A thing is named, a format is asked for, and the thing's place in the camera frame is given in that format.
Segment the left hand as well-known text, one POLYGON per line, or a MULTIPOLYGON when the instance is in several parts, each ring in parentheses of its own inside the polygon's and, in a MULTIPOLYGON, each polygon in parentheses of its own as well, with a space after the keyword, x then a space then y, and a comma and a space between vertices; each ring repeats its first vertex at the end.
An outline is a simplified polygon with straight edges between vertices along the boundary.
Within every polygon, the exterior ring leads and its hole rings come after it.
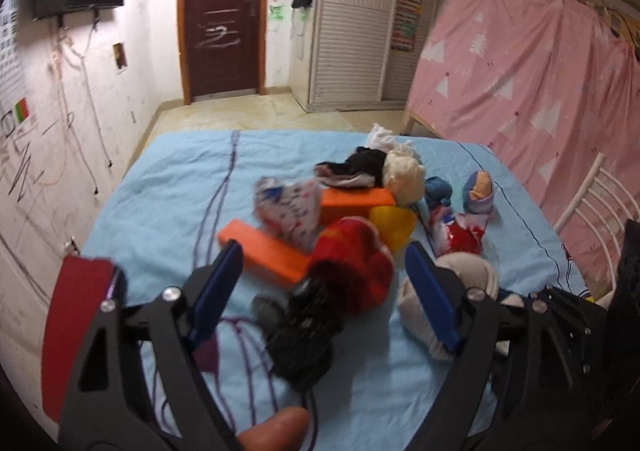
POLYGON ((310 425, 310 414, 304 408, 286 408, 238 434, 247 451, 298 451, 310 425))

